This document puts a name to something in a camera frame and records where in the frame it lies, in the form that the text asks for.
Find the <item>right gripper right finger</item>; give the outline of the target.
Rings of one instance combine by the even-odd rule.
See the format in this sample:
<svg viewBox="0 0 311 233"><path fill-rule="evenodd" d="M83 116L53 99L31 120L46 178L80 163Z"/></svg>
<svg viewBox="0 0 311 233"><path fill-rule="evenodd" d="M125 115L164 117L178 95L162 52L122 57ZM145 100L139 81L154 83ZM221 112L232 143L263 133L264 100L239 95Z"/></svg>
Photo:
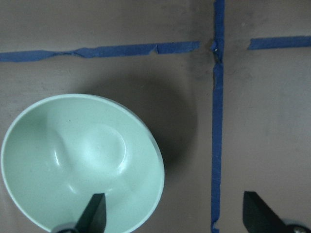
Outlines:
<svg viewBox="0 0 311 233"><path fill-rule="evenodd" d="M249 233L309 233L299 224L286 224L254 191L244 191L242 221Z"/></svg>

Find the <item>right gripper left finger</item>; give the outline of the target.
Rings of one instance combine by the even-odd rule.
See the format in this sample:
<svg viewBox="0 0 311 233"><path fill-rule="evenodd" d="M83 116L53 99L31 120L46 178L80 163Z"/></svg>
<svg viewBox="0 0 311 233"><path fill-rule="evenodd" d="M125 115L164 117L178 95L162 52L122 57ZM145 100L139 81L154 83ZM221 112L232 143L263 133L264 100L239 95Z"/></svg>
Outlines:
<svg viewBox="0 0 311 233"><path fill-rule="evenodd" d="M105 193L94 194L77 222L61 224L53 233L104 233L106 229Z"/></svg>

